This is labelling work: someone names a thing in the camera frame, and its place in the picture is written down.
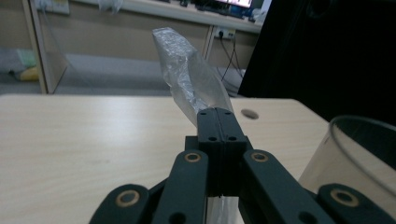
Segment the yellow object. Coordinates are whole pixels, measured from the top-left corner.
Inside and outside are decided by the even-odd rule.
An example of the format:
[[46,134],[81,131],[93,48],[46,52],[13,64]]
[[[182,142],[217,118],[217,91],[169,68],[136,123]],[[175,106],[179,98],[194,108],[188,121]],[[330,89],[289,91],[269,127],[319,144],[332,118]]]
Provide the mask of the yellow object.
[[20,81],[38,81],[37,67],[31,67],[20,73]]

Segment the desk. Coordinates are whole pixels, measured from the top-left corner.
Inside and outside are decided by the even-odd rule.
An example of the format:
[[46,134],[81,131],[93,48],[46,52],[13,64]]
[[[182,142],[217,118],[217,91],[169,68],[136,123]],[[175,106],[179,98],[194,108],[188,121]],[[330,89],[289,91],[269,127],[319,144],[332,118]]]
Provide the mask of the desk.
[[[220,41],[214,38],[215,26],[237,29],[238,63],[240,68],[247,68],[261,29],[248,20],[198,11],[193,5],[181,7],[176,1],[168,4],[154,0],[126,0],[116,15],[99,11],[97,4],[96,0],[71,1],[70,15],[47,13],[47,20],[42,12],[37,12],[35,5],[31,5],[36,30],[32,37],[37,38],[35,43],[38,43],[44,67],[47,93],[54,93],[62,78],[67,63],[62,57],[65,53],[159,61],[152,31],[163,27],[176,30],[201,52],[209,64],[221,67],[227,67],[230,60]],[[233,42],[224,42],[227,51],[232,52]]]
[[[232,103],[252,145],[298,178],[327,122],[294,100]],[[244,108],[260,117],[245,118]],[[165,179],[185,135],[196,129],[172,98],[0,96],[0,220],[88,223],[114,188]]]

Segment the power outlet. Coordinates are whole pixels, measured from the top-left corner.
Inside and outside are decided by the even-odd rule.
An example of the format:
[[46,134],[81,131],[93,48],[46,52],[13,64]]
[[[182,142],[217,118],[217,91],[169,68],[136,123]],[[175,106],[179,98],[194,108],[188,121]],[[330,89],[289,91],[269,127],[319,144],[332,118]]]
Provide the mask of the power outlet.
[[224,27],[217,26],[216,27],[216,32],[215,32],[215,37],[220,38],[220,32],[223,33],[223,39],[233,39],[235,37],[235,29],[228,29]]
[[35,7],[38,10],[44,9],[48,12],[70,14],[68,0],[35,0]]

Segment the screw hole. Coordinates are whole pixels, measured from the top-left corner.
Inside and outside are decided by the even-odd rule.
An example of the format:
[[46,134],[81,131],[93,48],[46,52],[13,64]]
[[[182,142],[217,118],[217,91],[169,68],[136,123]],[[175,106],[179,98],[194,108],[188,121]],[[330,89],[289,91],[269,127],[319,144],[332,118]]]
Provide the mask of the screw hole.
[[184,159],[189,162],[196,162],[201,159],[201,155],[198,153],[189,153],[184,156]]
[[254,152],[251,154],[251,159],[254,161],[268,161],[268,157],[261,152]]
[[332,191],[330,191],[330,195],[336,202],[345,206],[356,207],[359,205],[358,198],[349,191],[342,189],[332,189]]
[[140,194],[133,189],[125,190],[117,196],[118,207],[129,207],[139,202]]
[[169,217],[169,222],[171,224],[184,224],[186,223],[186,216],[182,213],[174,213]]

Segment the black metal bracket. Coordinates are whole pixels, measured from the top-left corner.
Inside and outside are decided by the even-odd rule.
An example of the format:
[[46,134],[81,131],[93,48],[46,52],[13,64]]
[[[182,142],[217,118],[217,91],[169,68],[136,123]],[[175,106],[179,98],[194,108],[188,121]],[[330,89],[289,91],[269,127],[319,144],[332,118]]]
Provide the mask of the black metal bracket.
[[396,223],[347,186],[304,188],[269,152],[253,149],[230,111],[197,115],[198,134],[187,136],[167,179],[148,190],[125,185],[111,191],[91,224],[205,223],[207,197],[237,196],[245,223]]

